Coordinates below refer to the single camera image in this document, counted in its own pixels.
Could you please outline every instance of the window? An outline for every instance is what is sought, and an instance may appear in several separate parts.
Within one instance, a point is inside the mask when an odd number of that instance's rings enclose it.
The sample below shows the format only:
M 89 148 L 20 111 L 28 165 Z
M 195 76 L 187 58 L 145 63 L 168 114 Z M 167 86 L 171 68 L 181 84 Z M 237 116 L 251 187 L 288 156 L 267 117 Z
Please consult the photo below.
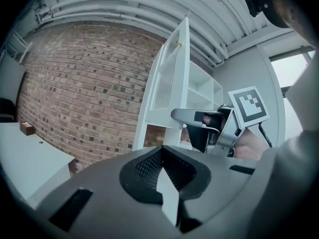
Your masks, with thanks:
M 314 51 L 309 51 L 308 47 L 302 47 L 300 50 L 270 58 L 284 97 L 286 116 L 285 140 L 298 136 L 303 131 L 297 114 L 288 99 L 285 98 L 285 93 L 305 71 L 314 55 Z

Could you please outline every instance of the black cable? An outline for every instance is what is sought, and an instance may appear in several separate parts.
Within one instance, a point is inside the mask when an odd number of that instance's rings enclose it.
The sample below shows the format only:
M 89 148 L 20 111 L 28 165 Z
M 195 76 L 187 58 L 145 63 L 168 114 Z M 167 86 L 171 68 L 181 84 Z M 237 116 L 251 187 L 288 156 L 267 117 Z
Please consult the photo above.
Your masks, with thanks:
M 263 129 L 263 127 L 261 126 L 261 122 L 259 123 L 259 126 L 258 126 L 258 128 L 259 128 L 259 130 L 260 130 L 260 133 L 263 135 L 263 137 L 266 139 L 266 141 L 267 141 L 267 143 L 268 143 L 268 145 L 269 145 L 269 147 L 273 147 L 273 145 L 271 144 L 271 142 L 270 142 L 270 140 L 268 139 L 268 137 L 266 136 L 266 133 L 265 133 L 265 131 L 264 131 L 264 129 Z

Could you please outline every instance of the gray wall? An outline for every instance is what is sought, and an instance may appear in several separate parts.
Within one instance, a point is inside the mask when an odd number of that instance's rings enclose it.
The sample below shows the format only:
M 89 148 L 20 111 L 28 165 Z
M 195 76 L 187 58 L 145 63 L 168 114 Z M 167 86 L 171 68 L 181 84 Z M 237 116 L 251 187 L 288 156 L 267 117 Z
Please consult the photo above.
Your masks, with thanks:
M 0 64 L 0 98 L 16 103 L 21 80 L 26 68 L 8 55 Z
M 231 104 L 228 91 L 256 86 L 263 97 L 270 119 L 263 128 L 272 142 L 278 146 L 285 139 L 285 107 L 276 73 L 266 53 L 256 46 L 242 51 L 215 69 L 214 78 L 223 86 L 224 102 Z M 258 127 L 253 133 L 263 138 Z

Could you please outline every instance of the white table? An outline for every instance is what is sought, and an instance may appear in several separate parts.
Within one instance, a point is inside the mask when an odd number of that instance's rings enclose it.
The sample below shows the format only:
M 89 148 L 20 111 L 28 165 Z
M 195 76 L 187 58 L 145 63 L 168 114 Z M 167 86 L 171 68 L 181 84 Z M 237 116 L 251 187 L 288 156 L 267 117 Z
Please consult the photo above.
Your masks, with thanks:
M 36 208 L 49 192 L 70 178 L 68 164 L 74 157 L 36 134 L 26 136 L 19 127 L 19 123 L 0 123 L 0 162 L 22 198 Z

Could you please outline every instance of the brick wall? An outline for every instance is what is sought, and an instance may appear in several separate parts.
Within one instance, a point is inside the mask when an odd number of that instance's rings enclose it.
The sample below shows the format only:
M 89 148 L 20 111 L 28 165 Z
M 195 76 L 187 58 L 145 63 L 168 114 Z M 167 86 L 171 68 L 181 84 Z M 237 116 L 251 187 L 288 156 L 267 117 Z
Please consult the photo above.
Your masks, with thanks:
M 24 59 L 18 121 L 34 125 L 79 167 L 131 151 L 152 61 L 165 40 L 101 22 L 57 25 L 26 40 L 33 46 Z

